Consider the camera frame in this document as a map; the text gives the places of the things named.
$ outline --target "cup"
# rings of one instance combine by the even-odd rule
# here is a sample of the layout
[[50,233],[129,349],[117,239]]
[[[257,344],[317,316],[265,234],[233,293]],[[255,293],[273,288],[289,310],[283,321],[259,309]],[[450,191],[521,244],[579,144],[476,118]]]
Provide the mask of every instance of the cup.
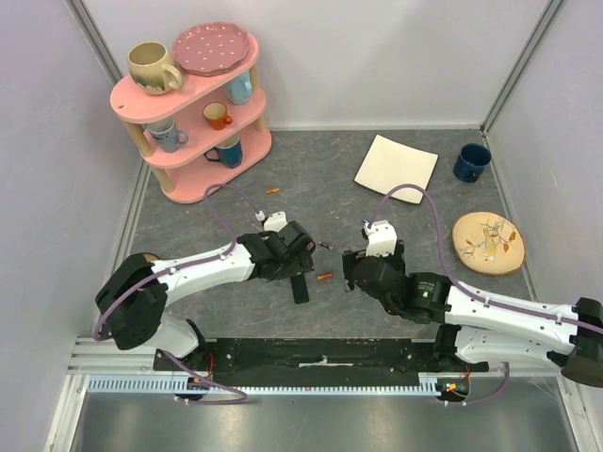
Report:
[[465,144],[454,164],[454,175],[463,182],[475,182],[492,160],[490,151],[480,144]]
[[228,100],[235,105],[246,104],[253,94],[252,80],[249,71],[233,78],[224,85],[224,93]]
[[209,125],[216,130],[222,130],[228,124],[233,123],[233,119],[226,114],[226,105],[220,102],[212,102],[204,108],[204,117]]
[[173,56],[160,42],[134,47],[128,54],[128,70],[134,82],[149,94],[165,94],[185,84]]
[[188,135],[178,130],[176,122],[172,118],[151,122],[147,124],[147,129],[166,153],[175,153],[180,146],[188,141]]
[[[210,157],[208,154],[216,152],[218,157]],[[243,148],[239,134],[234,134],[226,138],[218,146],[204,153],[205,158],[210,162],[222,163],[227,168],[236,168],[243,161]]]

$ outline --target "pink plate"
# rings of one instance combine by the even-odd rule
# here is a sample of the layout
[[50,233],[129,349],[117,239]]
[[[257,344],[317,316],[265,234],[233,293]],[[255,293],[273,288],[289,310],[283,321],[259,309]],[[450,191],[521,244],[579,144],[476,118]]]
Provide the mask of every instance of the pink plate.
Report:
[[181,33],[171,49],[188,73],[212,77],[238,66],[249,50],[247,32],[235,24],[212,22]]

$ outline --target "small orange cup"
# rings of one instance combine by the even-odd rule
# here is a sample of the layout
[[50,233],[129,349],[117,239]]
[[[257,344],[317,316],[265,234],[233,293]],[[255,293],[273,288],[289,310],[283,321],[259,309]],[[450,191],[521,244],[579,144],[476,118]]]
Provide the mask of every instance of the small orange cup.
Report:
[[233,123],[233,119],[226,113],[226,105],[220,102],[212,102],[206,106],[204,117],[207,123],[216,130],[222,130],[228,124]]

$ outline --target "pink shelf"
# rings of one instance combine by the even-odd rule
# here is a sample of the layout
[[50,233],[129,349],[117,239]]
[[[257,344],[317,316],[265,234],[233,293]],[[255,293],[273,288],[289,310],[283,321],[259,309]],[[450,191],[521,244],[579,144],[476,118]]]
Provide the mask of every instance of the pink shelf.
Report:
[[255,38],[252,35],[248,36],[249,52],[233,71],[214,77],[200,77],[183,72],[185,85],[159,96],[147,94],[134,83],[130,75],[127,75],[111,91],[111,107],[122,120],[136,124],[159,121],[174,114],[241,75],[255,64],[259,48]]
[[172,193],[164,191],[164,194],[174,202],[200,201],[209,186],[230,181],[268,154],[272,145],[270,130],[258,132],[253,124],[241,130],[240,134],[243,162],[238,167],[226,168],[221,163],[208,162],[201,156],[183,167],[167,169],[175,189]]
[[[228,107],[228,114],[233,117],[233,123],[222,130],[214,130],[204,119],[203,110],[207,104],[222,102]],[[196,157],[224,141],[234,132],[257,120],[266,108],[266,94],[262,89],[254,92],[252,98],[243,105],[231,104],[222,89],[207,94],[203,99],[177,112],[174,116],[178,130],[188,134],[188,143],[175,153],[166,153],[151,137],[149,131],[144,135],[155,151],[150,157],[144,158],[149,165],[157,168],[178,168],[194,160]]]

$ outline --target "yellow plate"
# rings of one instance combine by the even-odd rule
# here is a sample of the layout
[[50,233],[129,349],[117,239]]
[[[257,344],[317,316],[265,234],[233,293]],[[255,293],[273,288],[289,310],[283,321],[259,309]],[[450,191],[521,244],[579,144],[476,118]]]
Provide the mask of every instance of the yellow plate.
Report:
[[472,212],[457,219],[452,241],[463,264],[486,275],[513,273],[526,258],[521,233],[505,217],[492,212]]

